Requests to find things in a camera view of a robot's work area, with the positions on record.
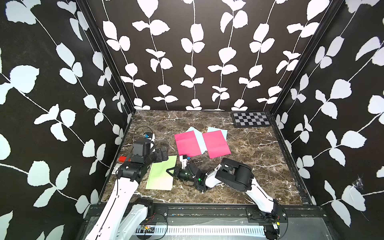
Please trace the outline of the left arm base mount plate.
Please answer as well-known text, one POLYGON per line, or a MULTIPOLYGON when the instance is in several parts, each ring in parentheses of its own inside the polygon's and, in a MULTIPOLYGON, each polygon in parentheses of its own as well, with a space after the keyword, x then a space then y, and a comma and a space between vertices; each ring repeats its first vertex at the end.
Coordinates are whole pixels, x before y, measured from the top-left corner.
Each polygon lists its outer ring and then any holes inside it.
POLYGON ((148 208, 148 216, 145 220, 147 224, 166 223, 168 215, 168 207, 153 205, 148 208))

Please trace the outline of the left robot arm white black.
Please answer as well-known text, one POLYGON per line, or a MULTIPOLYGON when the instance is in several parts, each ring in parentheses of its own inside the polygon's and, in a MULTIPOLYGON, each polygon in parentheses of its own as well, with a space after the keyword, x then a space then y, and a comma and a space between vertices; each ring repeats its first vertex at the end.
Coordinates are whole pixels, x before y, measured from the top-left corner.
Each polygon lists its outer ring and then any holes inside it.
POLYGON ((138 199, 130 212, 125 212, 130 200, 148 168, 153 163, 169 159, 167 148, 157 149, 154 136, 137 139, 133 152, 119 167, 113 192, 98 221, 85 237, 86 240, 128 240, 135 234, 137 227, 152 212, 153 201, 138 199))

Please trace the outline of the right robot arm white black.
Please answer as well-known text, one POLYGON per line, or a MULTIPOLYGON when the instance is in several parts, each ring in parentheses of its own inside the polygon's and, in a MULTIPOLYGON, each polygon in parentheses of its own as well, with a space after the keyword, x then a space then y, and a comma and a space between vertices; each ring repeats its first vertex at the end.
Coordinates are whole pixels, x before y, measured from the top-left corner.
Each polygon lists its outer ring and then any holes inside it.
POLYGON ((212 171, 203 173, 193 162, 187 162, 183 169, 177 165, 166 169, 168 175, 180 181, 193 183, 198 191, 205 193, 221 183, 231 189, 246 193, 263 215, 276 215, 279 203, 270 197, 257 182, 251 167, 223 158, 212 171))

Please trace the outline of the yellow-green paper sheet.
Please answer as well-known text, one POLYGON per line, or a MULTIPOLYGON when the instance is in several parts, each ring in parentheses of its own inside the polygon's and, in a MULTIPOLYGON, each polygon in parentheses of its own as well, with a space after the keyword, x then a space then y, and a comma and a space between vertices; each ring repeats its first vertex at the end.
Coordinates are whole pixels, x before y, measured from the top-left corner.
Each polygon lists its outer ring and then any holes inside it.
POLYGON ((173 188, 173 178, 166 172, 167 169, 176 166, 177 156, 169 156, 167 161, 153 163, 149 178, 147 180, 147 190, 171 191, 173 188))

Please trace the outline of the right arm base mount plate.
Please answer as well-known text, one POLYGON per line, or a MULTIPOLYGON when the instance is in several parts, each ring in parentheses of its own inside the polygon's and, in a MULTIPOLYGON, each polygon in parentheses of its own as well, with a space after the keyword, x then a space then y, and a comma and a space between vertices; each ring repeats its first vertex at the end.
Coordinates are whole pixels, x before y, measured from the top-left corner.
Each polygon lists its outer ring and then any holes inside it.
POLYGON ((287 223, 288 214, 285 209, 277 205, 274 208, 272 213, 261 212, 256 205, 246 207, 246 215, 249 223, 259 223, 259 224, 272 224, 272 223, 287 223))

